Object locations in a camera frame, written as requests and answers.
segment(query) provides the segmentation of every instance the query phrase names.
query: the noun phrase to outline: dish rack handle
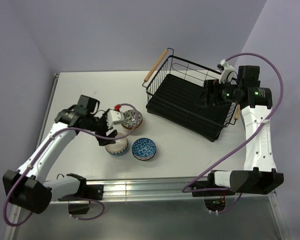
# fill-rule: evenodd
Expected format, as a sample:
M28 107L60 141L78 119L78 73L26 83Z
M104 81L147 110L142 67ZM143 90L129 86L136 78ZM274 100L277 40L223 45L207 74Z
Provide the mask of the dish rack handle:
M159 64L161 63L161 61L165 58L165 56L168 53L168 49L164 50L163 53L161 54L161 56L159 57L158 61L155 63L155 65L153 66L153 68L150 70L150 72L147 74L147 76L144 78L144 82L148 82L150 77L152 76L152 74L154 73L154 71L157 69L157 67L159 66Z

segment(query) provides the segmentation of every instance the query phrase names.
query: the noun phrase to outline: red object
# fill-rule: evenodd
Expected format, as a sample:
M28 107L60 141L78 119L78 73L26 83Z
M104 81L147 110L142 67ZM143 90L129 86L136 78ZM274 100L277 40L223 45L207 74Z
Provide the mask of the red object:
M120 108L121 108L120 104L117 104L117 105L114 106L114 110L116 110L118 112L120 111Z

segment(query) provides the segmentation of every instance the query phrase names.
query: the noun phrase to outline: black wire dish rack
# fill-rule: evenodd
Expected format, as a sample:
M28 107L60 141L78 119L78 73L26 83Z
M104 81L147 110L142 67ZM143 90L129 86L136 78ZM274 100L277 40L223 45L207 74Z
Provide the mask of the black wire dish rack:
M169 50L172 55L166 58L150 83L145 86ZM232 122L236 103L204 107L205 103L199 101L205 81L216 80L220 74L216 70L174 56L172 48L166 49L142 84L147 93L147 112L168 119L214 142L223 128L236 123L235 120Z

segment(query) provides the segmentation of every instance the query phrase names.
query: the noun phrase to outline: black tray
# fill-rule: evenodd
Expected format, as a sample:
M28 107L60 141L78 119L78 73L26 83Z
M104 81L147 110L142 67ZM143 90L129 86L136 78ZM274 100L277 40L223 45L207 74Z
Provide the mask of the black tray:
M209 141L219 138L231 104L203 108L198 98L203 87L167 74L146 105L147 112L192 130Z

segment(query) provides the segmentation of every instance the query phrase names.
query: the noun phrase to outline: gray floor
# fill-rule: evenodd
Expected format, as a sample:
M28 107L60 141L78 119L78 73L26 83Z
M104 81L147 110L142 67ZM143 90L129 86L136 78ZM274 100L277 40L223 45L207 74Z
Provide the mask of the gray floor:
M87 216L96 214L97 205ZM269 198L242 198L219 216L209 215L202 199L106 203L98 219L69 218L68 206L51 204L17 230L16 240L278 240Z

